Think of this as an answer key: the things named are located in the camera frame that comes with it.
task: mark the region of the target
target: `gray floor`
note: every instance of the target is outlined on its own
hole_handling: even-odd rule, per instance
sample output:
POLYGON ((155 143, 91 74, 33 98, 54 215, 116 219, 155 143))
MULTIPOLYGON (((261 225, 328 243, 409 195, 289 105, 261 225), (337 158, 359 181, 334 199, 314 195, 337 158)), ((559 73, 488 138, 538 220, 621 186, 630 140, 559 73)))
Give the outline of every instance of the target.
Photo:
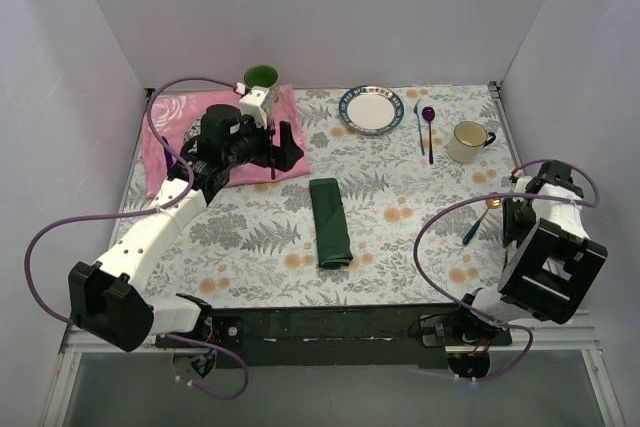
MULTIPOLYGON (((511 354, 492 355, 494 365, 511 354)), ((168 354, 84 354, 67 426, 602 426, 579 351, 533 352, 478 386, 409 366, 262 367, 246 394, 221 402, 178 384, 168 354)), ((232 390, 238 371, 214 371, 232 390)))

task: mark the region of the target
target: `gold spoon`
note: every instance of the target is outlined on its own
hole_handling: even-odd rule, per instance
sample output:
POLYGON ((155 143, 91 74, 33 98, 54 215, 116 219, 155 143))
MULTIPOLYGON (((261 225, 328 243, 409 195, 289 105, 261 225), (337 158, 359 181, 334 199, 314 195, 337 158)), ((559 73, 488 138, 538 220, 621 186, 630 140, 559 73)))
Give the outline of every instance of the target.
POLYGON ((487 199, 485 203, 487 204, 486 210, 480 216, 480 218, 476 221, 476 223, 473 224, 473 227, 469 229, 469 232, 467 232, 467 235, 464 236, 464 239, 462 239, 462 245, 467 245, 469 244, 469 242, 471 242, 471 239, 473 239, 473 236, 476 235, 476 232, 478 231, 480 224, 482 223, 484 218, 487 216, 489 211, 493 209, 499 209, 500 205, 502 205, 502 201, 500 199, 487 199))

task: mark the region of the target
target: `white wall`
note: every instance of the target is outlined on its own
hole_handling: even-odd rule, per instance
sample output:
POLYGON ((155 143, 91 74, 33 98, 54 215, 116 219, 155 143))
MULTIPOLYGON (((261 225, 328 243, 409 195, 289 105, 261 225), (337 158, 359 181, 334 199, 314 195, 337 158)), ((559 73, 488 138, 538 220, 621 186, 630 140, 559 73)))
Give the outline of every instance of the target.
POLYGON ((524 159, 576 163, 602 190, 587 213, 609 249, 588 306, 627 424, 640 425, 640 0, 546 0, 504 81, 524 159))
MULTIPOLYGON (((95 0, 0 0, 0 412, 37 425, 64 326, 26 288, 30 238, 58 218, 117 209, 143 91, 95 0)), ((67 314, 67 274, 107 246, 112 224, 63 227, 34 257, 67 314)))
POLYGON ((145 86, 272 63, 298 87, 501 80, 544 0, 97 0, 145 86))

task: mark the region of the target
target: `folded green cloth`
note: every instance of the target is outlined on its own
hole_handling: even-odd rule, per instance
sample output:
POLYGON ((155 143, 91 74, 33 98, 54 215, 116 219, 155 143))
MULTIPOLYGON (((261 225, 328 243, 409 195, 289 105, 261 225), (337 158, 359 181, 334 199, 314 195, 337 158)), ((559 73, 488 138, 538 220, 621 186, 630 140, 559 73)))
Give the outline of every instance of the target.
POLYGON ((351 255, 347 220, 336 179, 316 179, 309 182, 313 219, 316 224, 318 261, 323 269, 349 265, 351 255))

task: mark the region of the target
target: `mug handle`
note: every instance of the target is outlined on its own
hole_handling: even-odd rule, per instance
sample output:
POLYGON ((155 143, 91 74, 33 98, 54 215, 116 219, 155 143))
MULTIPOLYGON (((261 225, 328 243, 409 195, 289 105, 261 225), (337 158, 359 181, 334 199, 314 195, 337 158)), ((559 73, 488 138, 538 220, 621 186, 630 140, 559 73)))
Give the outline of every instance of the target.
POLYGON ((484 143, 484 147, 493 144, 493 142, 496 140, 496 134, 494 132, 487 132, 487 137, 489 137, 489 140, 484 143))

